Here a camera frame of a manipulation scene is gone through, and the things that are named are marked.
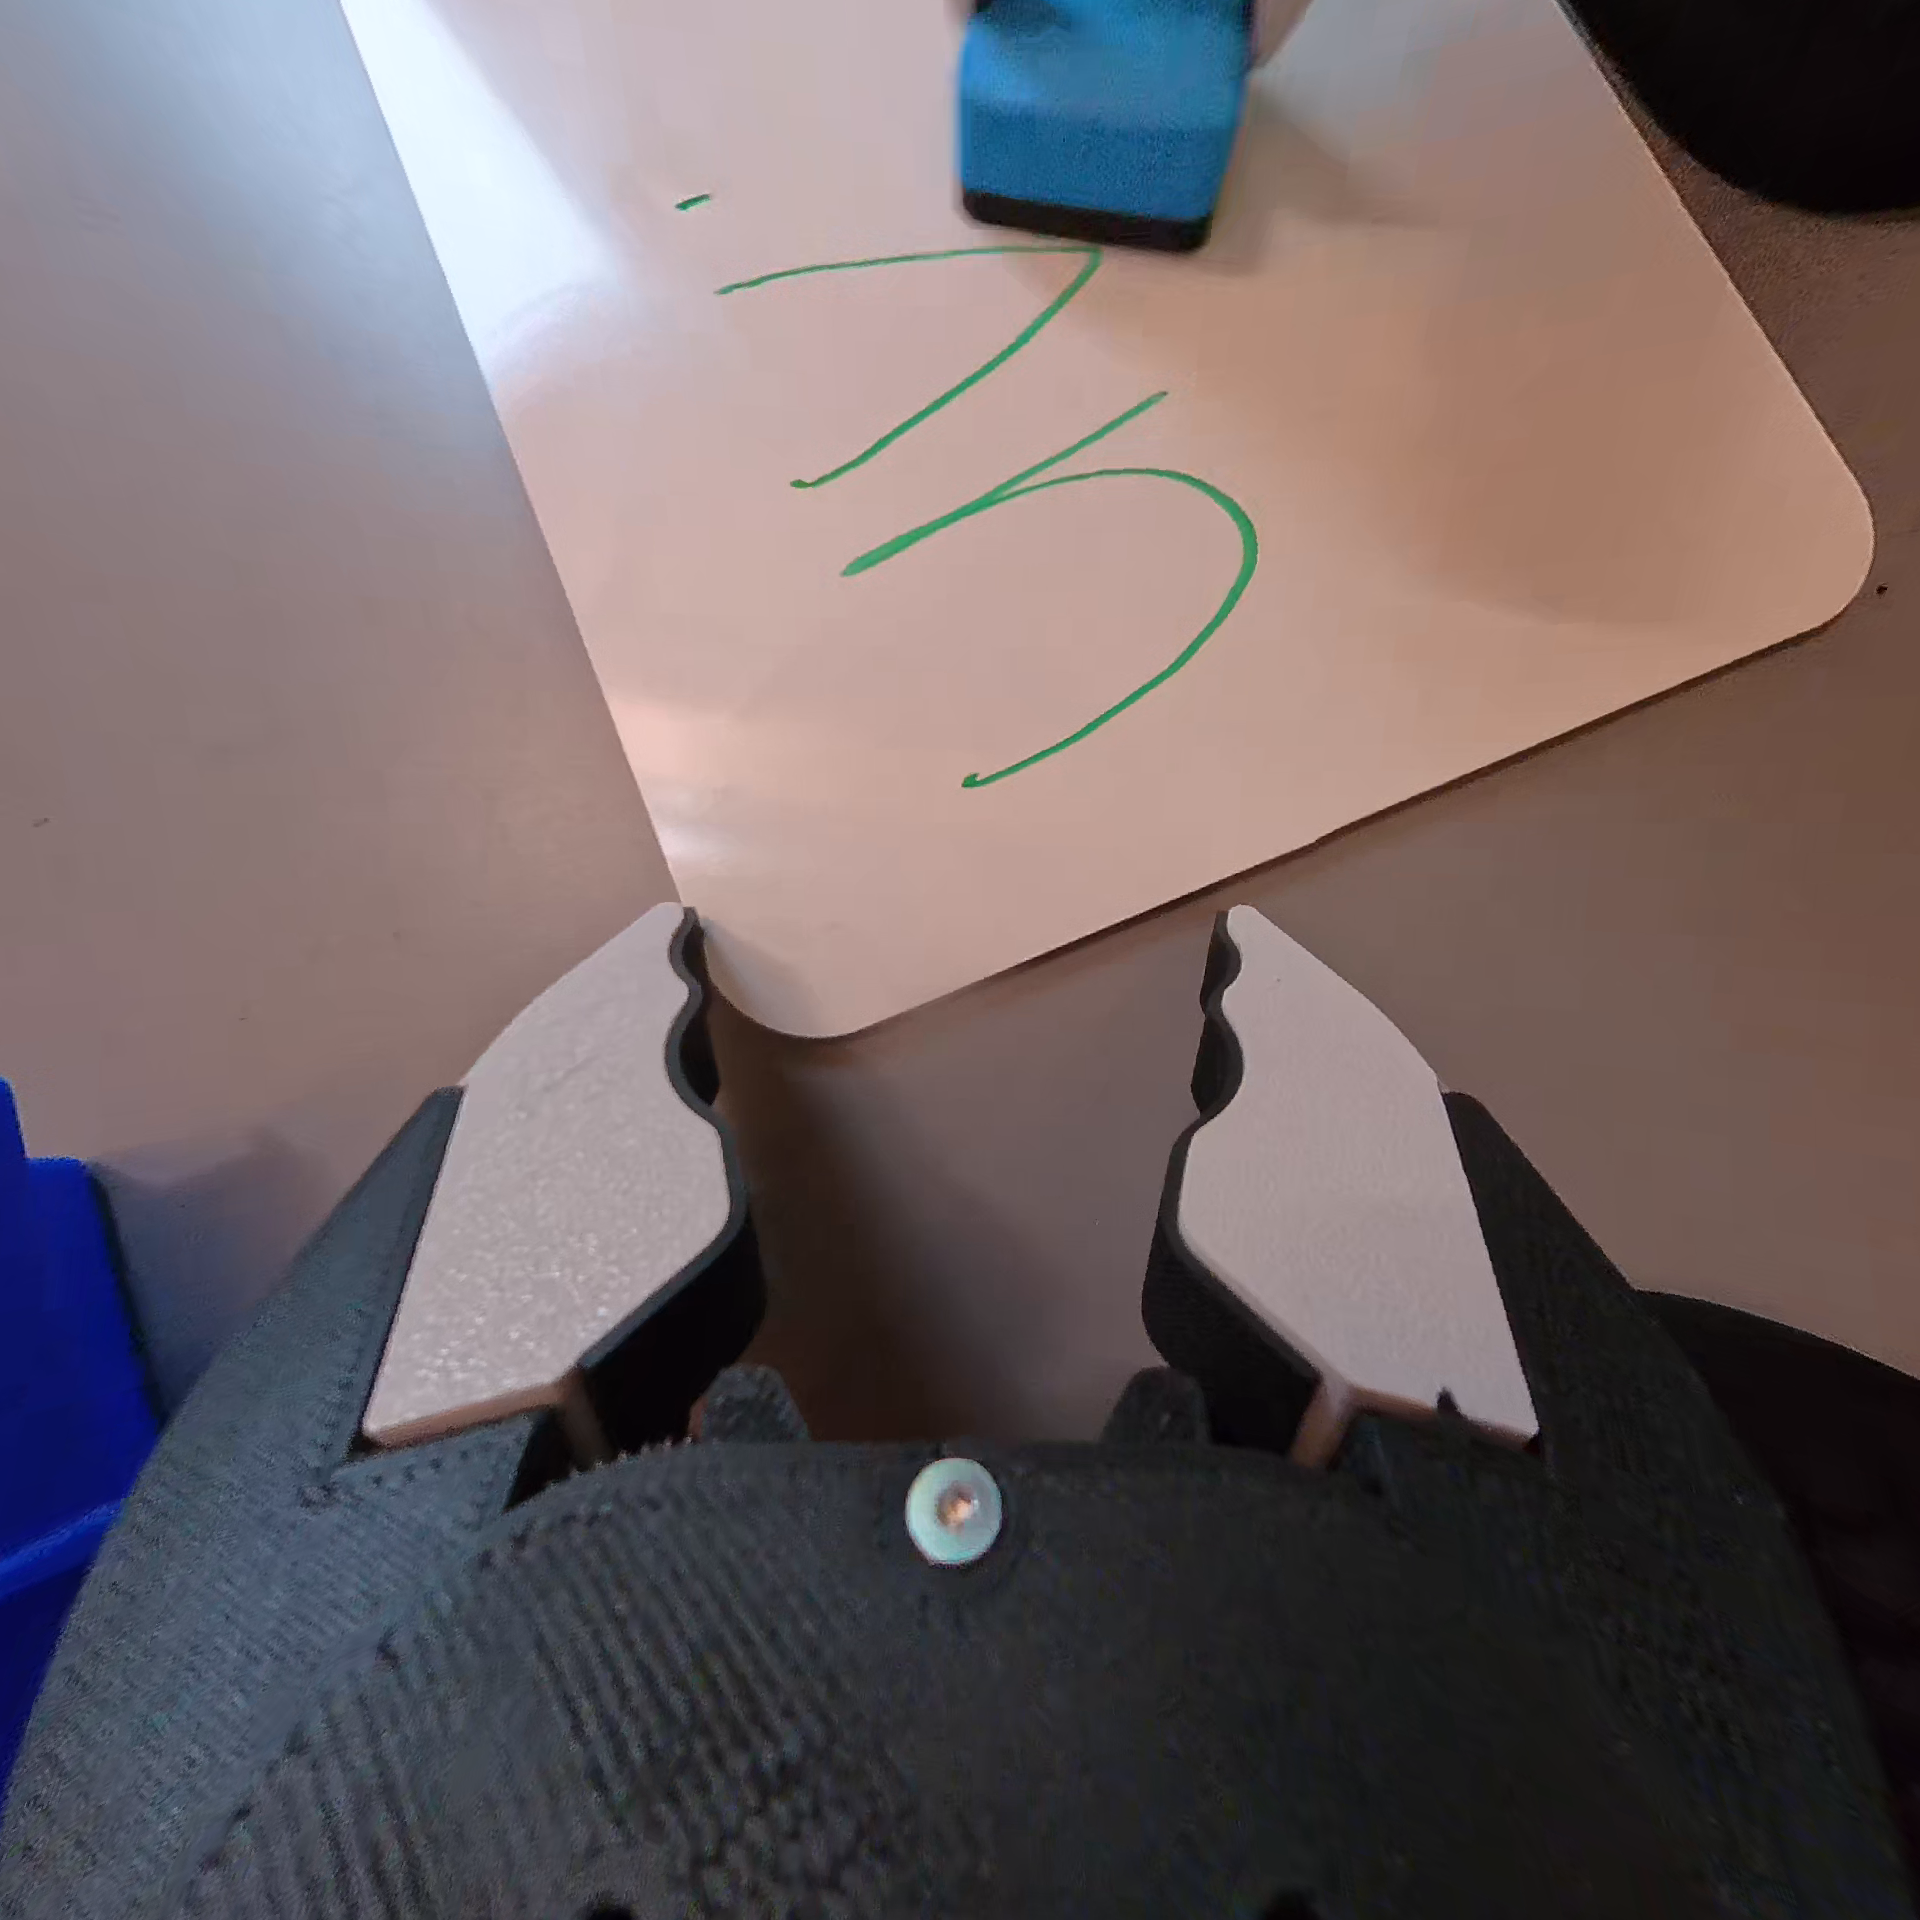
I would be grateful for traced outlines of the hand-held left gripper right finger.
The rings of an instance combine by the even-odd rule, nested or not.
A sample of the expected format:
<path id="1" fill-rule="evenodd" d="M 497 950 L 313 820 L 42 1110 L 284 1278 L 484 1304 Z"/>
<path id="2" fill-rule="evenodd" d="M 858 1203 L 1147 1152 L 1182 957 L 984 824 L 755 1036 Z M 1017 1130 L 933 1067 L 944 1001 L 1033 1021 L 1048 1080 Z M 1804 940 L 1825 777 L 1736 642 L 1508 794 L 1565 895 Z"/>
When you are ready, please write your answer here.
<path id="1" fill-rule="evenodd" d="M 1177 1134 L 1144 1327 L 1215 1440 L 1326 1467 L 1357 1414 L 1542 1421 L 1425 1057 L 1250 904 L 1210 925 L 1196 1117 Z"/>

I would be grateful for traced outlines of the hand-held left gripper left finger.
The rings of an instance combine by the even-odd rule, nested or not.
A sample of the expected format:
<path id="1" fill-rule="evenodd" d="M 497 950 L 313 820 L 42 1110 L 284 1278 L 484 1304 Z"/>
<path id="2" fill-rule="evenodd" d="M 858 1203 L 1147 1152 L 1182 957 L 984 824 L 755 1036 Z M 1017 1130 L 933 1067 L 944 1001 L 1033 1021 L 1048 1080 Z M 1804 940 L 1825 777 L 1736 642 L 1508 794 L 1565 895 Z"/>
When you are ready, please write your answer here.
<path id="1" fill-rule="evenodd" d="M 363 1438 L 517 1414 L 553 1419 L 573 1461 L 683 1438 L 767 1304 L 715 1103 L 703 925 L 656 904 L 465 1073 Z"/>

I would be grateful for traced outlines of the white whiteboard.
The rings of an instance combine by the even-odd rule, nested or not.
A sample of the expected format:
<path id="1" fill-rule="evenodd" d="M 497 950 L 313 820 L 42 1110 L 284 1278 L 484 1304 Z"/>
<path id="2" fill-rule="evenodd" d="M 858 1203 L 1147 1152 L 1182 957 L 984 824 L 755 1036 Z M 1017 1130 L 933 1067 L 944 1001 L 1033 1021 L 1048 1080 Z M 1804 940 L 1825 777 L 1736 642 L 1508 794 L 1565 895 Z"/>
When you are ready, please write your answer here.
<path id="1" fill-rule="evenodd" d="M 1311 5 L 1210 241 L 944 5 L 342 5 L 679 900 L 837 1038 L 1828 624 L 1864 498 L 1557 5 Z"/>

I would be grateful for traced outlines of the blue whiteboard eraser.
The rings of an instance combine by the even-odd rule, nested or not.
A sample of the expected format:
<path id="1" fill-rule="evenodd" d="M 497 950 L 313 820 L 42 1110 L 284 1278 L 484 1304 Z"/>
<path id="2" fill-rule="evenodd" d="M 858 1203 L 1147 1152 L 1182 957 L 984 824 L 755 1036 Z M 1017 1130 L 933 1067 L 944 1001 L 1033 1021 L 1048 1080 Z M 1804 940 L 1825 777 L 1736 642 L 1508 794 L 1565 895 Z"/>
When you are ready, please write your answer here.
<path id="1" fill-rule="evenodd" d="M 957 195 L 973 221 L 1196 251 L 1233 156 L 1258 5 L 973 5 Z"/>

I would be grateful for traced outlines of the blue plastic bin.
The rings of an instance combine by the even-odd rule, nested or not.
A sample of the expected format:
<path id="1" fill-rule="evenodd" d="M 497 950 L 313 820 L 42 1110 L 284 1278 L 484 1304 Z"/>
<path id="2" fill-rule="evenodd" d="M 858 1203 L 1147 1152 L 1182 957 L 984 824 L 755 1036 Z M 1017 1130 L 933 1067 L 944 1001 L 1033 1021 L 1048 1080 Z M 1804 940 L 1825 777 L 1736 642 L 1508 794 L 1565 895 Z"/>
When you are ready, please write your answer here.
<path id="1" fill-rule="evenodd" d="M 108 1195 L 29 1152 L 2 1086 L 2 1776 L 157 1435 Z"/>

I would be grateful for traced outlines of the black textured wrist pad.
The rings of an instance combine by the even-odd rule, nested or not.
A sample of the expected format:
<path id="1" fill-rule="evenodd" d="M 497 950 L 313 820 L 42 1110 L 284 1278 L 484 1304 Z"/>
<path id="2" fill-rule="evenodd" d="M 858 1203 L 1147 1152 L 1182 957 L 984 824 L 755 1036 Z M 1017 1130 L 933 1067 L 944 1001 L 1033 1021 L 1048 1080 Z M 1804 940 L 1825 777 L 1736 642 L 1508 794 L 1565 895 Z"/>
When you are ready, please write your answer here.
<path id="1" fill-rule="evenodd" d="M 1804 212 L 1917 208 L 1917 5 L 1568 5 L 1644 117 Z"/>

